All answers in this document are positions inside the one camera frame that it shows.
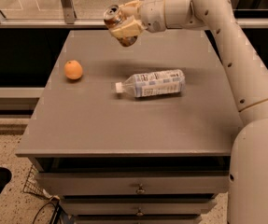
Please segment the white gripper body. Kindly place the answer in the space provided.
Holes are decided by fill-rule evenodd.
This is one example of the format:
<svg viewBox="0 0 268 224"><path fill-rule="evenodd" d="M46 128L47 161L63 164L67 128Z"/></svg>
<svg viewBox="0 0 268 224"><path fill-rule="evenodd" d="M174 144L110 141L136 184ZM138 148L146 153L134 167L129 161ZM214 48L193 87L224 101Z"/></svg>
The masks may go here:
<svg viewBox="0 0 268 224"><path fill-rule="evenodd" d="M139 8L143 25L151 33L166 30L164 19L164 0L144 0Z"/></svg>

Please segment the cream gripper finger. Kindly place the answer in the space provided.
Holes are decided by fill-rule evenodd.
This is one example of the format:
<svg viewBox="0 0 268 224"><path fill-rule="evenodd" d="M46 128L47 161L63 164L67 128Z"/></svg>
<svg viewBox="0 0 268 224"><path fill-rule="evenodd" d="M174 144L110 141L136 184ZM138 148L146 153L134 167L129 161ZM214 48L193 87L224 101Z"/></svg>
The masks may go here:
<svg viewBox="0 0 268 224"><path fill-rule="evenodd" d="M142 5L142 1L133 0L128 3L120 5L120 9L126 17L134 16L136 19L141 17L140 15L140 7Z"/></svg>
<svg viewBox="0 0 268 224"><path fill-rule="evenodd" d="M141 20L137 20L134 16L131 16L121 24L110 28L109 32L116 38L125 38L140 35L146 29L147 27Z"/></svg>

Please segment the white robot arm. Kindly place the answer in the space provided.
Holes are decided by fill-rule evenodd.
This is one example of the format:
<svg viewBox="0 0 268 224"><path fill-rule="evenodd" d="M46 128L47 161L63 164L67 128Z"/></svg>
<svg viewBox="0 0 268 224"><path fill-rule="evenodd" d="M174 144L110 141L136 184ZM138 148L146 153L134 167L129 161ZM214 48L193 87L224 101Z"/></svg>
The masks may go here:
<svg viewBox="0 0 268 224"><path fill-rule="evenodd" d="M268 69L233 15L231 0L134 0L104 14L125 46L143 31L205 27L214 37L239 116L230 162L229 224L268 224Z"/></svg>

